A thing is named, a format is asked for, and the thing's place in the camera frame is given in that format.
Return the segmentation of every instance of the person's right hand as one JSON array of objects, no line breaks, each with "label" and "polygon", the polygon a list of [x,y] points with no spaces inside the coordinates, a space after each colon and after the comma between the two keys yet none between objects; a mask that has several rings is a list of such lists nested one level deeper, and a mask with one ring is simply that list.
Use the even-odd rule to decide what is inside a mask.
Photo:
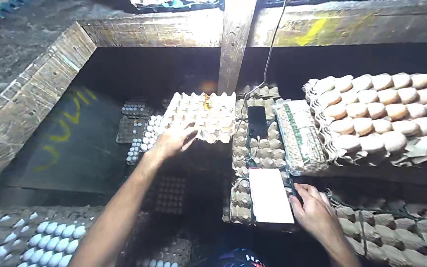
[{"label": "person's right hand", "polygon": [[342,238],[342,228],[326,195],[308,184],[294,183],[294,188],[304,203],[301,205],[297,197],[289,197],[299,224],[323,245]]}]

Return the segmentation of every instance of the egg tray stack tied with string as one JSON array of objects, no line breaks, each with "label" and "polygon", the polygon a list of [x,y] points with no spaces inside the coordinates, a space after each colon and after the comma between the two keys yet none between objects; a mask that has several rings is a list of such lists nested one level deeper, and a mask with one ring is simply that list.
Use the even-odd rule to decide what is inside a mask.
[{"label": "egg tray stack tied with string", "polygon": [[303,90],[330,163],[427,161],[427,74],[329,76],[309,80]]},{"label": "egg tray stack tied with string", "polygon": [[66,267],[103,207],[0,210],[0,267]]}]

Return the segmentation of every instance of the person's left hand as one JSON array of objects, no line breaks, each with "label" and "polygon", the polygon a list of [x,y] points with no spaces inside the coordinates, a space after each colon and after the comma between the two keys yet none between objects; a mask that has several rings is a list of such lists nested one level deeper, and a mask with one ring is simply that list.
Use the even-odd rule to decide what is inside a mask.
[{"label": "person's left hand", "polygon": [[186,121],[181,125],[166,129],[163,134],[157,138],[150,152],[166,159],[185,151],[192,144],[198,132],[197,129],[190,126],[193,124],[194,121]]}]

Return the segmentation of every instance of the small white egg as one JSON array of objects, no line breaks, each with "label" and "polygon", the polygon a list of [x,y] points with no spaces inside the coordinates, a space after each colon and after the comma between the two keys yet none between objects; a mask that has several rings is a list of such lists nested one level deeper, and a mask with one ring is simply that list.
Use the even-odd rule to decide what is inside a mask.
[{"label": "small white egg", "polygon": [[79,238],[81,238],[84,234],[85,234],[85,226],[81,225],[81,226],[79,226],[79,227],[75,228],[75,231],[74,231],[74,233],[73,233],[73,235],[72,235],[72,236],[73,236],[75,239],[79,239]]},{"label": "small white egg", "polygon": [[57,243],[59,242],[60,238],[59,237],[54,237],[52,238],[49,243],[47,244],[47,246],[45,247],[45,250],[54,250],[57,246]]},{"label": "small white egg", "polygon": [[68,263],[70,262],[70,260],[72,259],[72,255],[65,255],[59,262],[59,264],[57,265],[57,267],[67,267]]},{"label": "small white egg", "polygon": [[49,263],[47,264],[47,266],[49,266],[49,267],[56,267],[59,264],[59,261],[62,259],[63,255],[64,254],[62,252],[54,254],[50,258]]},{"label": "small white egg", "polygon": [[71,224],[71,225],[67,226],[64,229],[64,231],[62,232],[62,237],[63,238],[70,237],[72,235],[72,233],[74,232],[74,230],[75,230],[75,225],[74,224]]},{"label": "small white egg", "polygon": [[39,226],[37,227],[37,233],[42,233],[44,232],[45,228],[49,225],[49,222],[45,221],[45,222],[41,222],[39,224]]},{"label": "small white egg", "polygon": [[29,240],[29,246],[36,246],[42,239],[42,234],[36,234]]}]

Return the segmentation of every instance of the yellow writing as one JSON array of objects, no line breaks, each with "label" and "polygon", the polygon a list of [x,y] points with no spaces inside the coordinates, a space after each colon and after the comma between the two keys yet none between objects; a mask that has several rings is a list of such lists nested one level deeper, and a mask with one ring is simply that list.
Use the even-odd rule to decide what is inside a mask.
[{"label": "yellow writing", "polygon": [[51,153],[53,157],[52,157],[52,160],[49,162],[49,164],[44,165],[44,166],[35,167],[34,169],[36,171],[42,171],[42,170],[45,170],[52,165],[56,165],[57,159],[59,158],[59,153],[56,151],[56,149],[53,146],[45,145],[43,149],[45,151],[48,151],[49,153]]}]

